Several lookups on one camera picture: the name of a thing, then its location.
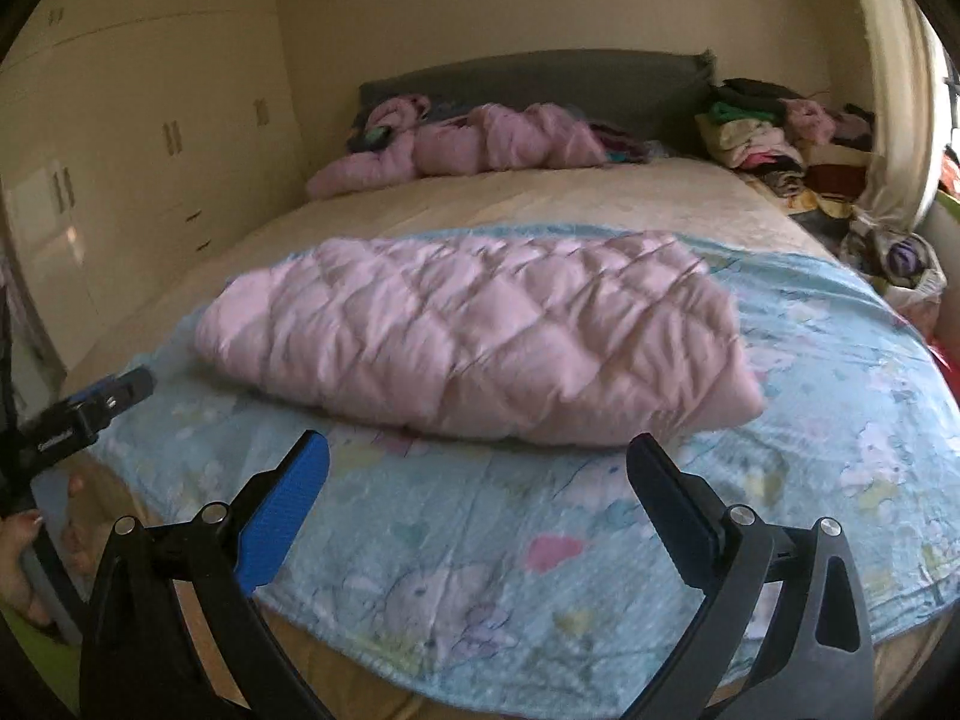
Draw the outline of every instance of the pink clothing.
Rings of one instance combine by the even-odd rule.
[[[402,95],[390,98],[373,108],[367,117],[366,129],[392,127],[397,132],[416,127],[421,117],[430,110],[430,98],[426,95]]]
[[[306,182],[307,194],[318,199],[413,181],[419,177],[414,167],[415,143],[415,132],[408,130],[383,151],[360,151],[331,162]]]
[[[786,125],[791,141],[802,139],[825,146],[833,140],[837,123],[827,109],[813,100],[781,100],[786,105]]]
[[[776,154],[772,153],[771,151],[759,151],[755,154],[751,154],[743,162],[741,162],[740,169],[750,170],[751,167],[756,167],[757,165],[770,165],[774,162],[776,162]]]
[[[394,103],[395,98],[388,100]],[[376,122],[397,117],[408,122],[413,103],[385,108]],[[595,167],[607,153],[586,122],[559,105],[531,105],[518,113],[504,105],[482,105],[466,119],[401,132],[383,151],[349,154],[323,167],[307,182],[311,199],[348,191],[379,189],[424,175],[474,175],[484,170],[525,170],[530,167]]]
[[[764,408],[736,300],[668,233],[331,239],[235,279],[195,343],[268,394],[462,439],[623,447]]]

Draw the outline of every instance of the light blue bedsheet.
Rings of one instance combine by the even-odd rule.
[[[841,266],[689,242],[736,293],[770,405],[674,447],[675,460],[768,522],[839,519],[875,640],[928,621],[960,597],[960,415],[922,341]],[[320,430],[331,478],[263,603],[442,702],[550,720],[626,709],[701,596],[637,506],[622,452],[420,440],[324,418],[220,380],[190,350],[197,319],[136,360],[157,392],[94,447],[155,512],[179,520],[230,500],[305,428]],[[759,614],[731,677],[762,628]]]

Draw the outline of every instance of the mattress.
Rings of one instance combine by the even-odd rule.
[[[753,190],[726,170],[706,163],[667,160],[649,166],[605,170],[424,180],[314,203],[268,224],[114,328],[72,371],[66,389],[78,389],[123,367],[134,354],[159,346],[182,317],[213,299],[232,274],[271,264],[329,236],[395,236],[499,223],[592,223],[627,229],[671,229],[751,250],[829,258],[817,242]],[[90,518],[118,517],[133,511],[147,522],[157,521],[155,513],[133,500],[109,471],[88,457],[76,462],[88,475],[88,488],[99,505],[100,511],[90,514]],[[185,590],[182,597],[214,685],[224,695],[235,696],[235,688],[200,623],[189,591]],[[450,717],[461,712],[397,688],[278,615],[267,611],[266,616],[291,659],[338,717]],[[935,622],[878,648],[879,704],[888,701],[908,682],[943,626],[943,620]]]

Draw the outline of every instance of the gray headboard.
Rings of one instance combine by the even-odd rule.
[[[709,107],[714,57],[616,49],[549,50],[489,56],[414,71],[360,87],[362,106],[394,95],[435,95],[456,103],[574,105],[642,140],[703,155],[693,117]]]

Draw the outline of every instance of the white wardrobe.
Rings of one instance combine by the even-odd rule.
[[[0,66],[16,256],[69,370],[304,199],[275,0],[44,0]]]

